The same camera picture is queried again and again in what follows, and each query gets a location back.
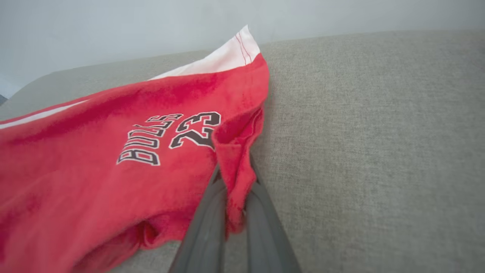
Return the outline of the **red basketball shorts white trim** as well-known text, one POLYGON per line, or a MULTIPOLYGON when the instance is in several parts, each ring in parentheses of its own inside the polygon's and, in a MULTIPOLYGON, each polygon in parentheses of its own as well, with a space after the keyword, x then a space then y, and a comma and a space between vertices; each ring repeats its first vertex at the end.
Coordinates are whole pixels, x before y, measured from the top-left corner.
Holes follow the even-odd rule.
POLYGON ((182 240, 217 165, 240 232, 268 89, 244 26, 201 60, 0 122, 0 273, 101 273, 182 240))

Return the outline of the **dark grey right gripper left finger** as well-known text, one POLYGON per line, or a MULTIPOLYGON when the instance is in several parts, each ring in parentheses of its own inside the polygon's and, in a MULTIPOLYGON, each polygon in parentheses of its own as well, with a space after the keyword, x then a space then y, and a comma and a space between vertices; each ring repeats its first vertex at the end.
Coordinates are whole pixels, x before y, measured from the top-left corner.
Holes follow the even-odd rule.
POLYGON ((216 165, 169 273, 223 273, 227 187, 216 165))

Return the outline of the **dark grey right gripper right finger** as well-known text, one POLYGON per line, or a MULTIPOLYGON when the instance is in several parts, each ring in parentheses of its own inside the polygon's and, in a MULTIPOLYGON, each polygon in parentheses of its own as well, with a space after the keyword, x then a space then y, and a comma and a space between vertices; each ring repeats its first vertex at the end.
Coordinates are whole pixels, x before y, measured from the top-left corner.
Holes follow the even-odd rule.
POLYGON ((256 181, 246 199, 248 273, 302 273, 252 155, 250 164, 256 181))

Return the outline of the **grey fabric sofa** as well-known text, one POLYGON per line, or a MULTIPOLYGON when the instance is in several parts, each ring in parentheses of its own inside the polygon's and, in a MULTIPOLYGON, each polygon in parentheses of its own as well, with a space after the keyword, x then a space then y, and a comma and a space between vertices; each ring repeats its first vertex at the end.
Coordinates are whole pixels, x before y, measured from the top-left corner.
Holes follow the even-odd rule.
MULTIPOLYGON (((258 47, 269 89, 249 155, 302 273, 485 273, 485 30, 258 47)), ((1 106, 0 122, 211 53, 55 72, 1 106)), ((242 214, 243 229, 225 235, 223 273, 248 273, 246 200, 242 214)), ((169 273, 183 239, 101 273, 169 273)))

